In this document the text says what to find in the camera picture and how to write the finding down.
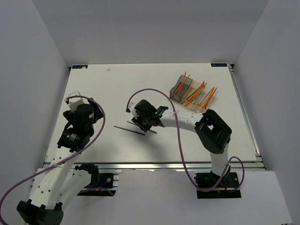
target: orange straw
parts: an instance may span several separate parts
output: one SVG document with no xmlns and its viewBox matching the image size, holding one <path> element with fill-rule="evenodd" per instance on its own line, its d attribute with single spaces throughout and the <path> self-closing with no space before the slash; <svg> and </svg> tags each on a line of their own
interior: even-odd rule
<svg viewBox="0 0 300 225">
<path fill-rule="evenodd" d="M 203 85 L 204 85 L 204 81 L 203 81 L 203 83 L 196 89 L 196 91 L 194 92 L 194 94 L 193 94 L 192 96 L 190 96 L 190 97 L 187 99 L 187 101 L 191 100 L 191 99 L 195 96 L 195 94 L 198 92 L 198 90 L 200 90 L 200 89 L 203 87 Z"/>
<path fill-rule="evenodd" d="M 184 78 L 186 77 L 186 74 L 187 74 L 187 72 L 184 73 L 184 76 L 183 76 L 183 79 L 182 79 L 182 80 L 184 80 Z"/>
<path fill-rule="evenodd" d="M 214 96 L 215 92 L 216 92 L 217 88 L 214 89 L 213 93 L 209 96 L 209 98 L 207 99 L 205 105 L 204 105 L 204 109 L 206 109 L 208 103 L 210 102 L 211 98 Z"/>
<path fill-rule="evenodd" d="M 191 98 L 190 102 L 194 101 L 204 90 L 206 84 L 204 84 Z"/>
<path fill-rule="evenodd" d="M 185 83 L 185 81 L 187 81 L 187 79 L 189 78 L 189 76 L 181 83 L 181 85 L 176 89 L 176 91 L 174 92 L 174 94 L 176 94 L 176 92 L 181 89 L 181 87 L 183 86 L 183 84 Z"/>
<path fill-rule="evenodd" d="M 184 81 L 184 78 L 186 77 L 187 72 L 184 72 L 184 76 L 182 78 L 182 81 Z M 176 94 L 176 92 L 178 91 L 178 89 L 181 87 L 181 85 L 178 86 L 178 88 L 174 91 L 174 94 Z"/>
<path fill-rule="evenodd" d="M 204 100 L 206 99 L 206 97 L 214 90 L 215 88 L 213 87 L 208 93 L 207 95 L 202 99 L 202 101 L 198 104 L 198 106 L 201 106 L 201 104 L 204 102 Z"/>
<path fill-rule="evenodd" d="M 200 87 L 194 92 L 194 94 L 187 100 L 187 102 L 185 103 L 184 106 L 188 106 L 189 103 L 191 103 L 192 101 L 194 101 L 195 98 L 197 98 L 199 95 L 201 95 L 202 91 L 204 90 L 205 86 L 207 85 L 207 83 L 204 82 L 200 85 Z"/>
</svg>

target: white wall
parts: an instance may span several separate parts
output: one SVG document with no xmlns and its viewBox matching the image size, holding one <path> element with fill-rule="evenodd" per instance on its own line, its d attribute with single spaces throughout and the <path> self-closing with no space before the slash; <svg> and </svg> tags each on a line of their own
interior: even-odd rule
<svg viewBox="0 0 300 225">
<path fill-rule="evenodd" d="M 268 0 L 33 0 L 68 65 L 235 63 Z"/>
<path fill-rule="evenodd" d="M 31 0 L 0 7 L 0 196 L 33 174 L 45 157 L 68 79 L 68 68 Z M 31 182 L 13 191 L 2 215 L 18 224 L 16 211 Z"/>
<path fill-rule="evenodd" d="M 300 1 L 270 0 L 236 65 L 236 79 L 268 169 L 300 224 Z"/>
<path fill-rule="evenodd" d="M 247 171 L 240 199 L 197 199 L 184 171 L 124 170 L 114 197 L 76 197 L 61 225 L 280 225 L 291 222 L 274 172 Z"/>
</svg>

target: small white object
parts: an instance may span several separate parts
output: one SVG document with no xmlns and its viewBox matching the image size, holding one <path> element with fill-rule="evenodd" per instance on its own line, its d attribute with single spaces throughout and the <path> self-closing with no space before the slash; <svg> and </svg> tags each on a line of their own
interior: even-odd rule
<svg viewBox="0 0 300 225">
<path fill-rule="evenodd" d="M 179 113 L 179 110 L 172 111 L 173 116 L 175 115 L 175 113 L 178 114 L 178 113 Z"/>
<path fill-rule="evenodd" d="M 137 114 L 136 110 L 132 110 L 131 113 L 132 113 L 133 117 L 136 119 L 139 116 L 139 114 Z"/>
<path fill-rule="evenodd" d="M 93 117 L 94 117 L 94 112 L 91 115 L 89 115 L 89 118 L 93 118 Z"/>
<path fill-rule="evenodd" d="M 66 170 L 68 173 L 70 172 L 70 170 L 64 168 L 63 165 L 58 165 L 58 164 L 55 163 L 55 162 L 51 162 L 50 165 L 53 165 L 55 168 L 62 168 L 62 169 L 64 169 L 64 170 Z"/>
<path fill-rule="evenodd" d="M 69 94 L 68 97 L 78 96 L 78 95 L 81 94 L 78 91 L 74 91 L 71 94 Z M 74 112 L 79 105 L 84 104 L 84 101 L 81 97 L 70 98 L 69 100 L 66 99 L 65 101 L 68 101 L 68 106 L 72 112 Z"/>
<path fill-rule="evenodd" d="M 128 109 L 131 111 L 132 109 L 134 109 L 135 105 L 135 102 L 129 102 Z"/>
</svg>

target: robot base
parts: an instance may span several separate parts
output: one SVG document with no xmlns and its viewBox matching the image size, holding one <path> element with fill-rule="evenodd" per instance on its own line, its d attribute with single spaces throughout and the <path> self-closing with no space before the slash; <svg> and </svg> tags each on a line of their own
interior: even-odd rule
<svg viewBox="0 0 300 225">
<path fill-rule="evenodd" d="M 210 188 L 216 183 L 216 179 L 212 177 L 211 173 L 196 173 L 195 180 L 200 188 Z M 231 172 L 226 177 L 225 181 L 216 188 L 216 190 L 210 192 L 197 191 L 198 199 L 209 198 L 241 198 L 240 190 L 231 192 L 239 185 L 239 178 L 236 172 Z"/>
</svg>

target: robotic arm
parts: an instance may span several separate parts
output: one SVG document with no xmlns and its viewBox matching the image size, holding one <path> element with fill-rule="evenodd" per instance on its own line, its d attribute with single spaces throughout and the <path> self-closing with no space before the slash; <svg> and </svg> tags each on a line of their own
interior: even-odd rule
<svg viewBox="0 0 300 225">
<path fill-rule="evenodd" d="M 148 101 L 129 103 L 128 109 L 133 114 L 132 122 L 147 132 L 152 126 L 176 127 L 175 116 L 168 107 L 156 109 Z M 182 129 L 197 133 L 204 147 L 210 152 L 211 172 L 220 177 L 228 162 L 228 143 L 232 130 L 213 110 L 206 113 L 177 113 Z"/>
<path fill-rule="evenodd" d="M 69 96 L 80 95 L 74 92 Z M 94 134 L 93 124 L 103 117 L 98 106 L 81 98 L 67 101 L 69 111 L 63 113 L 68 120 L 58 141 L 58 148 L 52 161 L 54 169 L 45 173 L 38 188 L 27 202 L 20 201 L 17 211 L 26 223 L 31 225 L 59 225 L 63 211 L 70 201 L 86 186 L 94 187 L 98 183 L 98 167 L 82 164 L 76 167 L 75 175 L 63 186 L 67 174 L 80 155 L 58 165 L 63 159 L 70 158 L 90 141 Z"/>
</svg>

